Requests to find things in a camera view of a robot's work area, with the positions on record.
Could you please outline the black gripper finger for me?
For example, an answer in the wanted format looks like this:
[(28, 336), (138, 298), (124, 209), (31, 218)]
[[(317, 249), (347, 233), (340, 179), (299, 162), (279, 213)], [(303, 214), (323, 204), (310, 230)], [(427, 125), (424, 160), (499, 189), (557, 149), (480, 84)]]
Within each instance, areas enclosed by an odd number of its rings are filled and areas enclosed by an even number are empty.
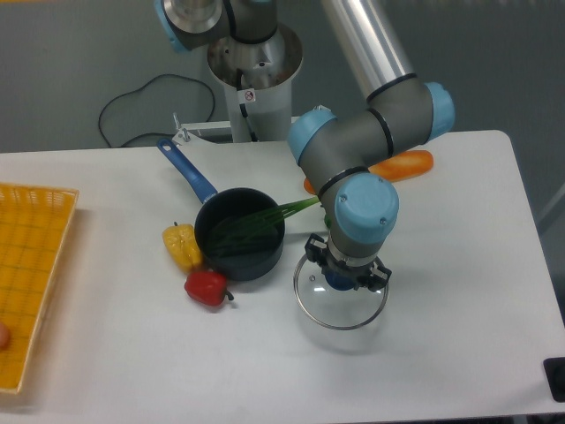
[(373, 262), (371, 267), (359, 278), (359, 284), (370, 292), (377, 292), (388, 287), (392, 270), (380, 262)]
[(323, 237), (312, 233), (305, 243), (305, 255), (308, 261), (316, 263), (319, 267), (328, 265), (328, 244)]

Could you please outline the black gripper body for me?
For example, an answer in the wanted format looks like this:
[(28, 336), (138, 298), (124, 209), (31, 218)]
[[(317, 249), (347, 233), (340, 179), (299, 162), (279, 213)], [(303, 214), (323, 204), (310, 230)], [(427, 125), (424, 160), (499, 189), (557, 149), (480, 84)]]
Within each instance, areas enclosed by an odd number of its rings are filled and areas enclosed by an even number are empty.
[(372, 268), (378, 263), (378, 258), (372, 258), (368, 263), (358, 265), (358, 259), (350, 265), (342, 257), (335, 258), (328, 248), (324, 253), (326, 264), (322, 274), (330, 286), (371, 286), (375, 283)]

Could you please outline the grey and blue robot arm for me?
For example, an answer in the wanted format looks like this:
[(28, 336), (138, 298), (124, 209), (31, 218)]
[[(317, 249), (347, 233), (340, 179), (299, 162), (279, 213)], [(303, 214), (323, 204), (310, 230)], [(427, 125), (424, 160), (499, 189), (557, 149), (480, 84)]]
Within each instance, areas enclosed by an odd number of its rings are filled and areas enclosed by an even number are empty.
[(327, 238), (308, 240), (308, 259), (335, 288), (384, 288), (390, 273), (378, 252), (396, 223), (398, 197), (369, 169), (449, 132), (455, 108), (440, 84), (418, 78), (380, 3), (323, 4), (366, 100), (345, 120), (323, 108), (292, 118), (302, 46), (278, 20), (275, 2), (158, 1), (154, 8), (175, 49), (207, 48), (234, 141), (288, 142), (331, 222)]

